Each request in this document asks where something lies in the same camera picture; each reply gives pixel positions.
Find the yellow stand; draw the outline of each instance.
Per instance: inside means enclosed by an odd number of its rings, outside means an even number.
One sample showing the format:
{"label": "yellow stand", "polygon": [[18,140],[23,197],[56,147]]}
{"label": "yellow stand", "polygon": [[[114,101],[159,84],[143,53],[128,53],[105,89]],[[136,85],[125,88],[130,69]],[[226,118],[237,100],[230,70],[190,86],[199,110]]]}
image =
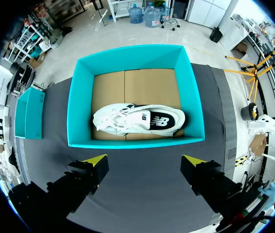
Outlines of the yellow stand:
{"label": "yellow stand", "polygon": [[244,75],[247,75],[247,76],[251,76],[251,79],[249,79],[247,81],[247,83],[250,83],[253,81],[253,84],[252,84],[252,87],[251,87],[251,92],[249,94],[249,97],[248,97],[248,100],[250,100],[251,98],[251,95],[253,93],[253,89],[254,89],[254,86],[255,86],[255,96],[254,96],[254,101],[256,101],[256,95],[257,95],[257,92],[258,92],[258,77],[265,74],[267,71],[271,70],[272,68],[275,67],[275,63],[268,66],[265,70],[263,70],[262,72],[258,73],[258,68],[264,64],[267,60],[269,60],[273,55],[275,55],[275,51],[273,51],[272,54],[268,55],[263,61],[261,61],[260,63],[258,63],[257,65],[255,64],[252,64],[250,62],[247,62],[247,61],[244,61],[244,60],[241,60],[241,59],[237,59],[237,58],[234,58],[234,57],[229,57],[229,56],[225,56],[225,58],[229,58],[229,59],[232,59],[232,60],[235,60],[235,61],[238,61],[238,62],[242,62],[242,63],[245,63],[247,65],[249,65],[249,67],[245,67],[247,70],[245,72],[242,72],[242,71],[237,71],[237,70],[229,70],[229,69],[224,69],[225,72],[231,72],[231,73],[238,73],[238,74],[244,74]]}

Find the trash can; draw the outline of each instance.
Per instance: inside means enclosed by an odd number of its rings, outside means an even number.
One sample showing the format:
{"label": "trash can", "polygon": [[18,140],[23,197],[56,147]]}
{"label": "trash can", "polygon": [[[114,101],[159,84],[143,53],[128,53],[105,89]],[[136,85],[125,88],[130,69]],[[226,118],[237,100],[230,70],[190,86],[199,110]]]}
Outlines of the trash can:
{"label": "trash can", "polygon": [[210,40],[217,43],[222,38],[223,34],[220,32],[218,27],[214,27],[210,35]]}
{"label": "trash can", "polygon": [[255,103],[250,103],[248,106],[241,109],[241,118],[243,120],[257,120],[258,119],[258,109],[253,111],[253,108],[256,106]]}

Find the white sneaker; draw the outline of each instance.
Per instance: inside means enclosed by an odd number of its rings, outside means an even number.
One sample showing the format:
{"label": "white sneaker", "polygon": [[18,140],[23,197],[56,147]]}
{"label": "white sneaker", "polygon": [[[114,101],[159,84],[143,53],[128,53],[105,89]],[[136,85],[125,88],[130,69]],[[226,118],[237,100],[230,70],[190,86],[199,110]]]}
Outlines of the white sneaker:
{"label": "white sneaker", "polygon": [[159,104],[115,103],[99,109],[93,117],[97,130],[117,136],[127,133],[173,136],[185,121],[182,110]]}

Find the white cabinet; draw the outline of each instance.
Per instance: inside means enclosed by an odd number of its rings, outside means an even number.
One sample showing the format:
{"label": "white cabinet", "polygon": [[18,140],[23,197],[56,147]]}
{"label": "white cabinet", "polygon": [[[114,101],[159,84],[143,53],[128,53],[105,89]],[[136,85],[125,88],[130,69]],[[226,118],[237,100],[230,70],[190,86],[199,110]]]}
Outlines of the white cabinet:
{"label": "white cabinet", "polygon": [[191,0],[186,20],[207,26],[217,27],[231,0]]}
{"label": "white cabinet", "polygon": [[213,4],[227,10],[231,0],[214,0]]}
{"label": "white cabinet", "polygon": [[209,14],[206,17],[204,25],[209,28],[217,27],[222,20],[224,14],[225,10],[218,6],[212,5]]}
{"label": "white cabinet", "polygon": [[211,5],[211,3],[204,0],[195,0],[188,21],[203,25]]}

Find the concrete floor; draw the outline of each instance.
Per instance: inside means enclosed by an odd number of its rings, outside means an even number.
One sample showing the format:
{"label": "concrete floor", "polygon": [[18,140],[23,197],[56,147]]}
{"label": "concrete floor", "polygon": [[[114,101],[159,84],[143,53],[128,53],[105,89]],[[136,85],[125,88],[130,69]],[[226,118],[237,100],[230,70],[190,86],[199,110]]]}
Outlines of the concrete floor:
{"label": "concrete floor", "polygon": [[[144,23],[131,24],[127,17],[119,19],[116,23],[112,20],[105,20],[107,26],[104,26],[102,22],[98,23],[99,19],[97,12],[90,7],[85,13],[70,20],[67,26],[71,26],[73,31],[64,38],[59,48],[48,52],[43,64],[37,68],[35,82],[43,83],[44,86],[48,86],[51,82],[61,82],[73,76],[79,58],[113,48],[143,44],[182,45],[192,63],[220,69],[240,70],[240,65],[236,61],[224,57],[226,55],[234,56],[234,54],[231,51],[226,51],[220,43],[214,43],[209,39],[210,28],[180,19],[178,20],[180,28],[175,31],[160,27],[147,28]],[[239,74],[226,73],[226,78],[236,115],[236,158],[239,158],[248,153],[248,146],[252,141],[247,122],[243,121],[240,116],[241,108],[248,105],[249,86]],[[259,173],[260,164],[261,160],[258,159],[255,163],[248,162],[243,166],[236,167],[234,181],[240,182],[246,170],[250,175]],[[213,227],[207,227],[196,232],[213,231]]]}

